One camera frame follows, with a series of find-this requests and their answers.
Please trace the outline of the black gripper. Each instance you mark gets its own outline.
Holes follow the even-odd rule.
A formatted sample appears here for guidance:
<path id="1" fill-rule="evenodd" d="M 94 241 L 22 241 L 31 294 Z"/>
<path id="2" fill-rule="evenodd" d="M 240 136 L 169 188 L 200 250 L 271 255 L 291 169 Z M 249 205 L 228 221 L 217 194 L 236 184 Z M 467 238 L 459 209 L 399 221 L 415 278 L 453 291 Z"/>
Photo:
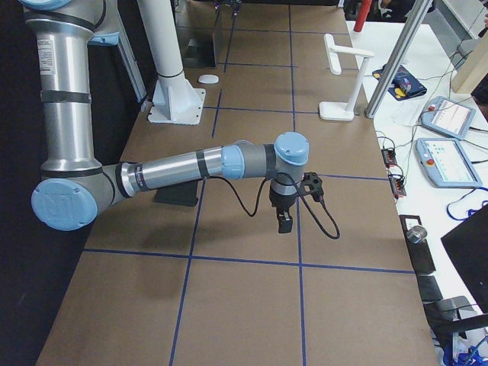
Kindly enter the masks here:
<path id="1" fill-rule="evenodd" d="M 269 191 L 269 199 L 272 207 L 276 209 L 278 220 L 278 232 L 281 234 L 290 233 L 293 229 L 293 217 L 288 209 L 294 205 L 297 196 L 297 189 L 294 182 L 286 178 L 284 181 L 272 179 Z"/>
<path id="2" fill-rule="evenodd" d="M 242 7 L 242 0 L 214 0 L 213 5 L 216 11 L 222 6 L 228 6 L 232 9 L 232 15 L 238 15 Z"/>

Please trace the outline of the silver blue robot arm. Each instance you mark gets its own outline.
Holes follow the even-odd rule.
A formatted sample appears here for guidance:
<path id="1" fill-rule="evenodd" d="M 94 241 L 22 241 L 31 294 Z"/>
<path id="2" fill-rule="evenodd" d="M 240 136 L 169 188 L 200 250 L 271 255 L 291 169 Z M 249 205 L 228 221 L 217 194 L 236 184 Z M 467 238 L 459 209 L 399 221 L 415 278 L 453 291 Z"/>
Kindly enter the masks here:
<path id="1" fill-rule="evenodd" d="M 278 230 L 291 231 L 289 210 L 303 195 L 310 148 L 303 135 L 286 132 L 272 144 L 241 141 L 150 162 L 102 165 L 93 147 L 88 45 L 118 41 L 117 3 L 25 1 L 23 7 L 37 38 L 47 132 L 47 160 L 31 195 L 40 221 L 56 230 L 78 230 L 140 192 L 221 176 L 270 181 Z"/>

